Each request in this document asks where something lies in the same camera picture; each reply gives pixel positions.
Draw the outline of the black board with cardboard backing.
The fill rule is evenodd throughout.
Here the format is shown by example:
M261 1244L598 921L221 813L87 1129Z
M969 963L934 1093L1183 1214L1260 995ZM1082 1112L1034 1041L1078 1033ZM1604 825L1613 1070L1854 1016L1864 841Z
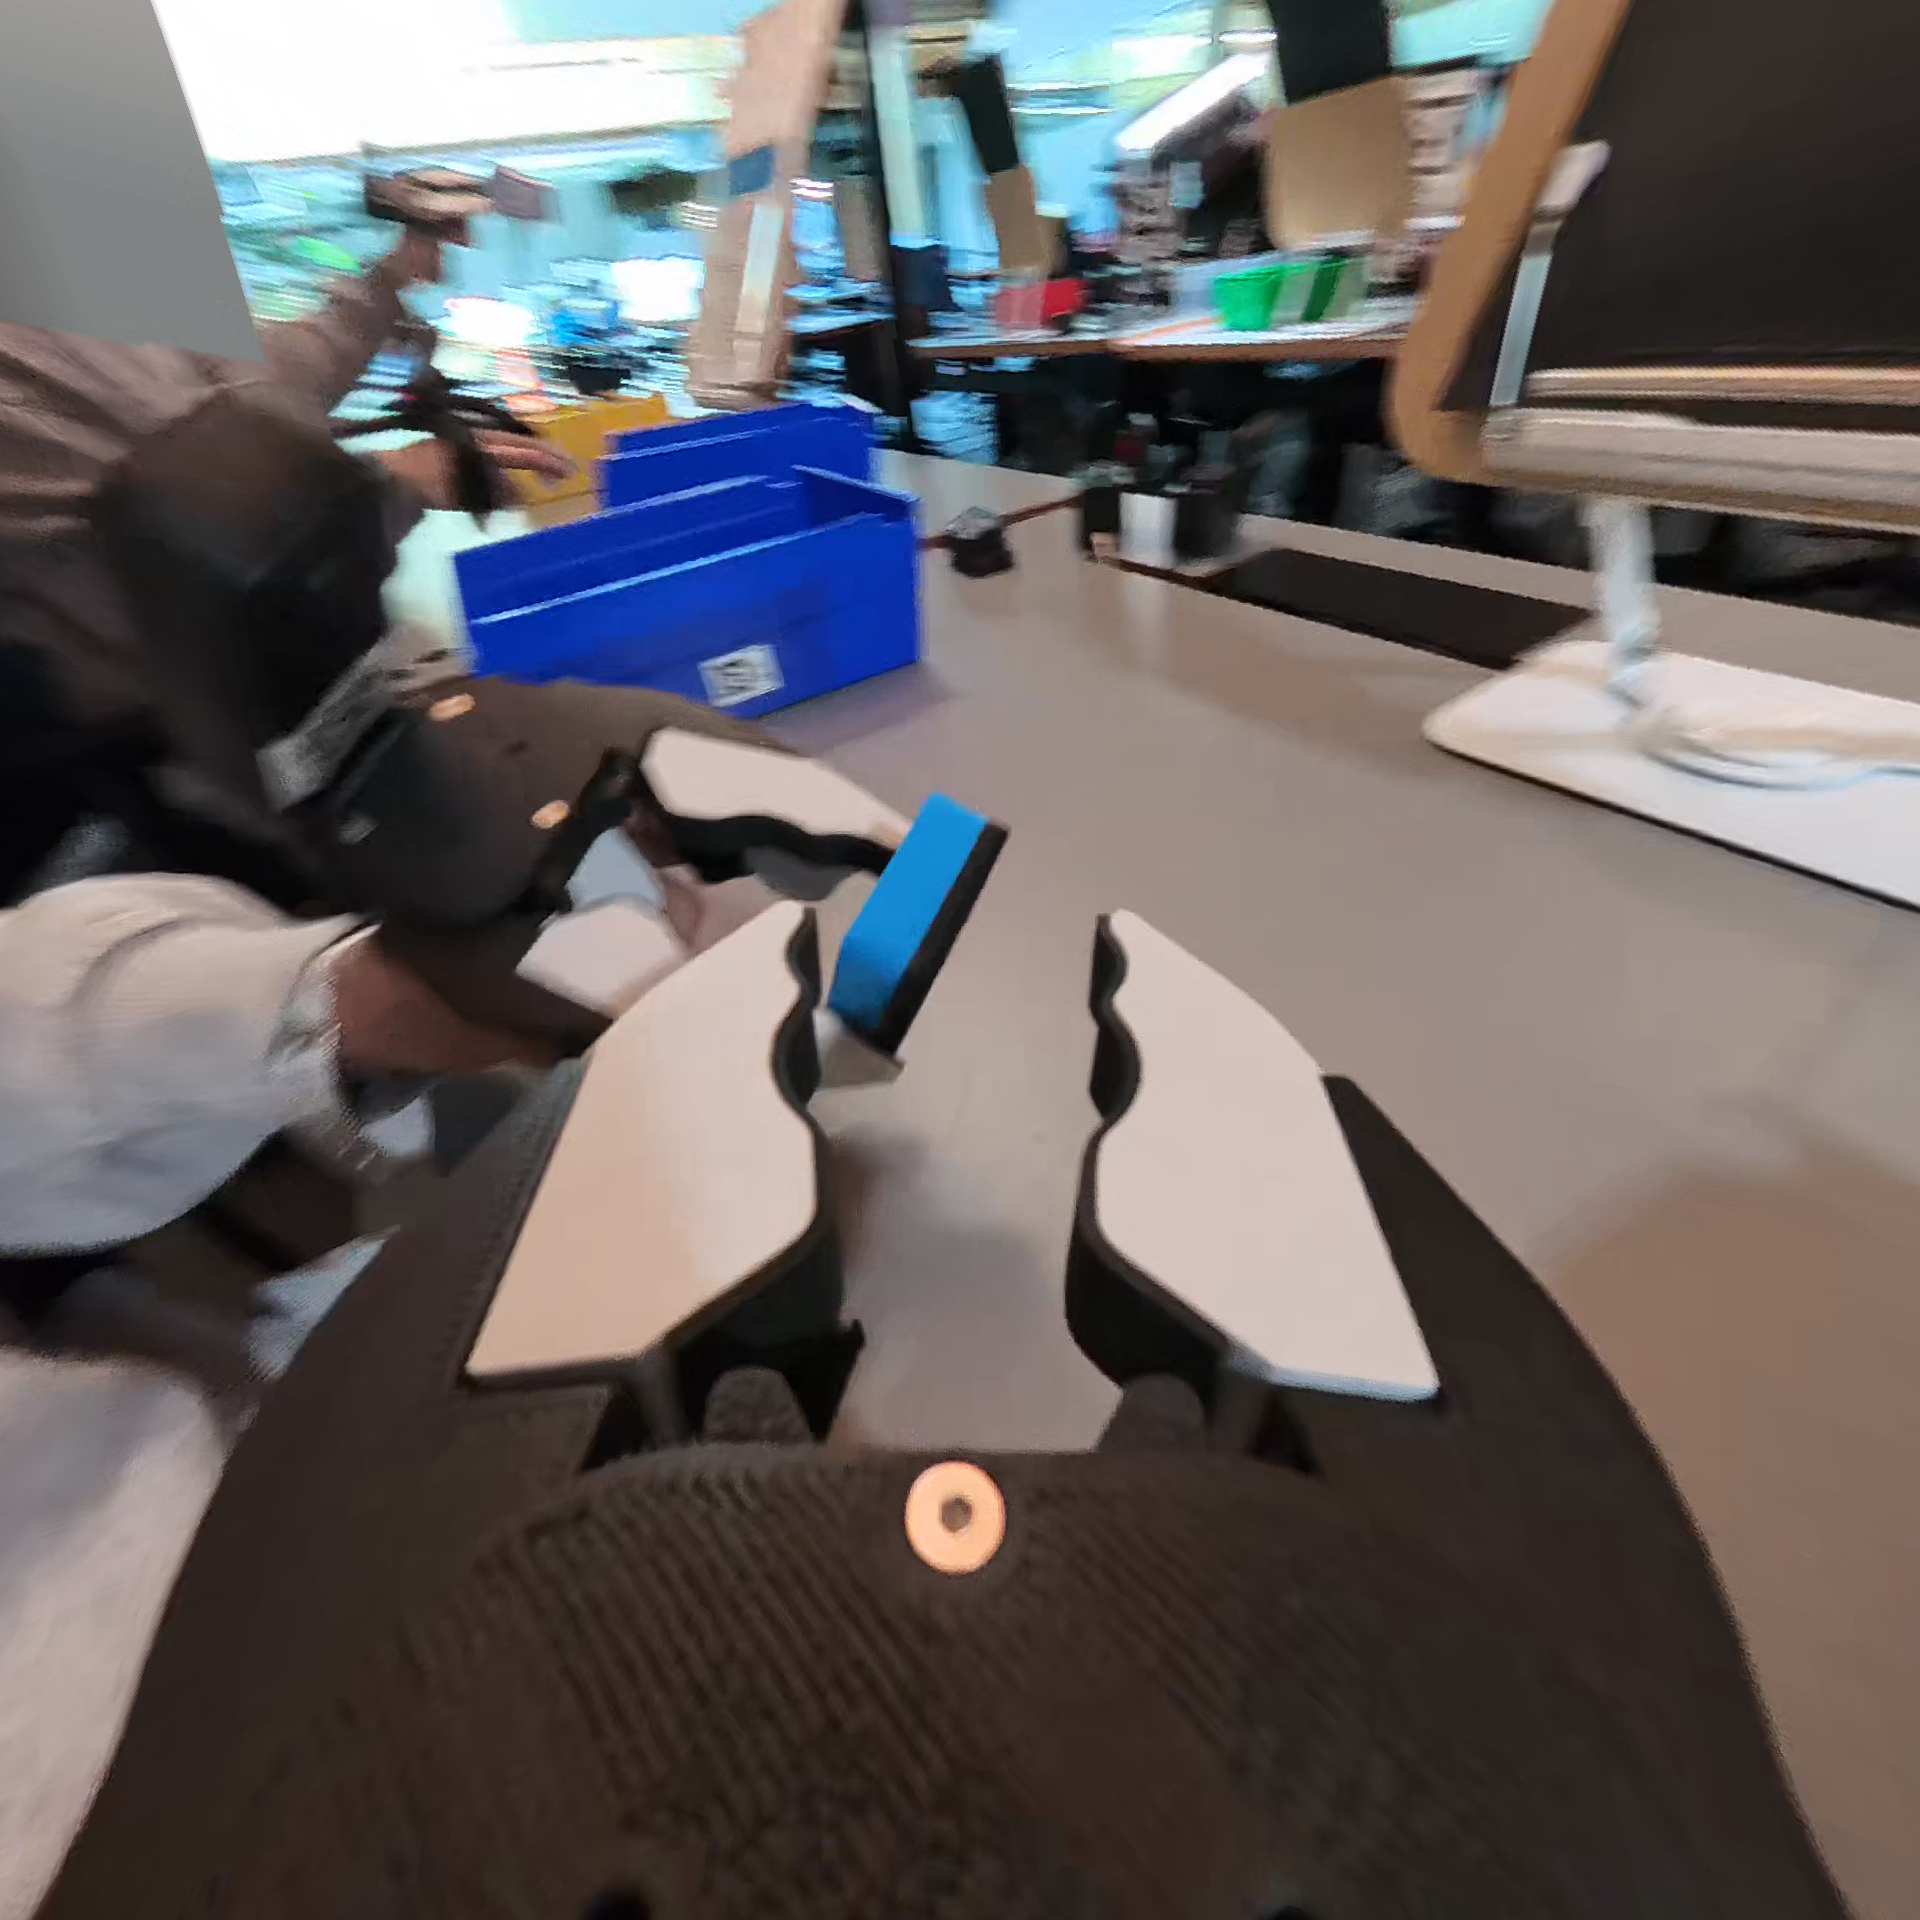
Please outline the black board with cardboard backing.
M1389 382L1434 477L1916 527L1916 6L1554 2Z

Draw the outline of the person's clothed body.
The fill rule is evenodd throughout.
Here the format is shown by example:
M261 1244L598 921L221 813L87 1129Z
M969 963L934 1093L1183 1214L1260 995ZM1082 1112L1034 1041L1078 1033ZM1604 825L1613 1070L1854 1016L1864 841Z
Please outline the person's clothed body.
M127 1263L2 1317L2 1915L35 1916L108 1776L187 1547L307 1335L383 1250L228 1308Z

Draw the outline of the black metal pole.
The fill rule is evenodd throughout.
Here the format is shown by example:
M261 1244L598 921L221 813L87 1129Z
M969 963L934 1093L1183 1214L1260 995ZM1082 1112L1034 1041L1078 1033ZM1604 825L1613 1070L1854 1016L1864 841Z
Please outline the black metal pole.
M910 48L905 2L850 2L850 30L858 40L864 82L864 133L876 164L876 203L882 226L882 265L895 313L895 411L904 438L916 441L913 399L922 391L922 363L913 341L925 333L922 302L913 299L905 254L922 239L922 165L916 147L916 58Z

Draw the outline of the person's left hand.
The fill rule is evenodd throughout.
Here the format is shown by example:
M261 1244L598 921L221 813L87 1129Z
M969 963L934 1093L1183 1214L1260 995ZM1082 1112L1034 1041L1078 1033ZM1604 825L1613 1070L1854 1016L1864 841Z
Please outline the person's left hand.
M326 949L320 963L339 1066L350 1078L437 1078L489 1068L551 1068L578 1059L598 1033L578 1016L521 1008L474 1016L403 963L378 931Z

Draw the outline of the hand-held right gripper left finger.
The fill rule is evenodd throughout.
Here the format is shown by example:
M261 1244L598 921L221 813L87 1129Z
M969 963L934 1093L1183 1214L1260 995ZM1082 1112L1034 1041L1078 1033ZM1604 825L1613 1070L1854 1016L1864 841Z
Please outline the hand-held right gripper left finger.
M820 917L772 903L588 1046L467 1349L467 1380L587 1380L829 1263Z

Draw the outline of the grey desk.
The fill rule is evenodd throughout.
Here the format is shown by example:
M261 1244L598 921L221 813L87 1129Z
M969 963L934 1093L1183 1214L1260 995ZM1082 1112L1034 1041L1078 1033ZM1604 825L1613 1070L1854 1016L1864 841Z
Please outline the grey desk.
M869 1342L838 1426L1078 1448L1062 1326L1092 921L1134 908L1352 1078L1551 1290L1693 1506L1859 1916L1916 1915L1916 917L1423 738L1449 657L1084 560L998 468L882 456L925 663L778 730L1013 841L896 1088L820 1106Z

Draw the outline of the printed cardboard sign board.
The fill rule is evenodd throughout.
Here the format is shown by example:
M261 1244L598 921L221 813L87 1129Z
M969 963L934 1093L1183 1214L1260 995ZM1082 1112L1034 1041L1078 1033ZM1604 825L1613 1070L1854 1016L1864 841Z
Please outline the printed cardboard sign board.
M796 183L829 99L847 2L772 2L739 27L716 172L690 391L705 408L775 394L788 363Z

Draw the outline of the blue plastic bin with tag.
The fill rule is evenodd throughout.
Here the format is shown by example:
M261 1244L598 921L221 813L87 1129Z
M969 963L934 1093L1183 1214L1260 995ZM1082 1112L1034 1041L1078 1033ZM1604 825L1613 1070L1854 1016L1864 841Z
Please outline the blue plastic bin with tag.
M759 718L922 660L918 534L910 493L790 468L489 541L452 580L485 679Z

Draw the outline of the plain blue plastic bin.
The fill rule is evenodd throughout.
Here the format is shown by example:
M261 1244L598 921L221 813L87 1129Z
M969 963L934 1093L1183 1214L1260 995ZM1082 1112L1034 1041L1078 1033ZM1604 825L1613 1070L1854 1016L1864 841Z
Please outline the plain blue plastic bin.
M778 400L613 435L591 465L601 511L739 477L788 480L796 468L876 480L876 418L851 400Z

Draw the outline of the person's left forearm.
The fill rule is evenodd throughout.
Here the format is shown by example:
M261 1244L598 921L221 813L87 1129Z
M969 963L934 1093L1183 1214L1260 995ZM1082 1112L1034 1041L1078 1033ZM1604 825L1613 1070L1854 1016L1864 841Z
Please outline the person's left forearm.
M343 973L371 932L184 876L63 880L2 912L2 1257L172 1226L277 1135L350 1171Z

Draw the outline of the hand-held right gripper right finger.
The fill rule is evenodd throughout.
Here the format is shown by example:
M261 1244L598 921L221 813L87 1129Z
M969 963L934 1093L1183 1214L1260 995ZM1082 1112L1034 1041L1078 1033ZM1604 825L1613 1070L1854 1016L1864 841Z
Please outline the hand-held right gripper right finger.
M1442 1381L1321 1062L1256 995L1131 908L1091 966L1095 1126L1069 1330L1127 1384L1236 1372L1386 1403Z

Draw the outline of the long wooden table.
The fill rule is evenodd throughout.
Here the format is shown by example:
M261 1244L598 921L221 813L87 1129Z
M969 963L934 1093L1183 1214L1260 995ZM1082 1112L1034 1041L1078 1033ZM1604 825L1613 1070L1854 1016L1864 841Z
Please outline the long wooden table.
M948 328L910 343L922 363L1041 363L1106 355L1134 366L1183 363L1391 363L1408 337L1412 302L1371 302L1347 320L1283 328L1225 328L1213 320L1181 320L1139 328L1074 328L1065 336L994 336Z

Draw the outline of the blue and black eraser block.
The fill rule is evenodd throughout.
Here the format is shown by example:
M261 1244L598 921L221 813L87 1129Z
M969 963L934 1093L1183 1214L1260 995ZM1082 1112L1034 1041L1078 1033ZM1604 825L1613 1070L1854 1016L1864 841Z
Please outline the blue and black eraser block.
M900 1057L1006 841L999 822L945 795L922 807L838 949L829 1011L856 1041Z

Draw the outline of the green plastic bin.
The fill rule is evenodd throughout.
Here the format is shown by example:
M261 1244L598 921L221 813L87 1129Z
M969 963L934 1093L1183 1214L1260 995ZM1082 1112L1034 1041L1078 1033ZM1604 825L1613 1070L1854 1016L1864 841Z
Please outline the green plastic bin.
M1307 328L1349 320L1369 299L1371 256L1289 254L1213 276L1213 316L1230 333Z

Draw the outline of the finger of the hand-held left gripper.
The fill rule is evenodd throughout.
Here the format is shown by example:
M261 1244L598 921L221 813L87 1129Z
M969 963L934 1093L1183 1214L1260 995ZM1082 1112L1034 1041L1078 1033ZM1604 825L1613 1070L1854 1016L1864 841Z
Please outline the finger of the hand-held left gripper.
M826 898L839 872L806 869L767 851L747 877L705 880L692 869L650 862L627 839L601 835L570 880L570 908L541 925L516 963L516 981L613 1020L701 950L771 908L771 877L796 877L802 898Z
M826 761L744 738L655 730L638 754L644 844L705 880L756 877L781 898L829 898L879 876L910 818Z

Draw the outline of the yellow plastic bin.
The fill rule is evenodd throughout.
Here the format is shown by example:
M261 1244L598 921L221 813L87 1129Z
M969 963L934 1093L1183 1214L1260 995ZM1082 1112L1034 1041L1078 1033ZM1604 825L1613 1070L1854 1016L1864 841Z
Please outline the yellow plastic bin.
M551 400L546 408L516 400L511 412L567 460L567 474L561 477L511 474L524 507L588 499L596 489L591 468L613 441L676 421L663 391Z

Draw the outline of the black board on white stand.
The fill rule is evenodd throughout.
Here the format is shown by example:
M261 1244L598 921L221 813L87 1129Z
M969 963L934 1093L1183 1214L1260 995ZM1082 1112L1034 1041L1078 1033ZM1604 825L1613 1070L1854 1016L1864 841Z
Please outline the black board on white stand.
M1877 531L1916 525L1916 435L1710 421L1706 399L1886 408L1892 380L1847 369L1527 370L1551 251L1605 169L1605 142L1558 153L1508 299L1480 450L1504 480L1577 493L1598 627L1431 709L1431 746L1719 849L1916 908L1916 700L1670 652L1654 503L1735 516L1808 507Z

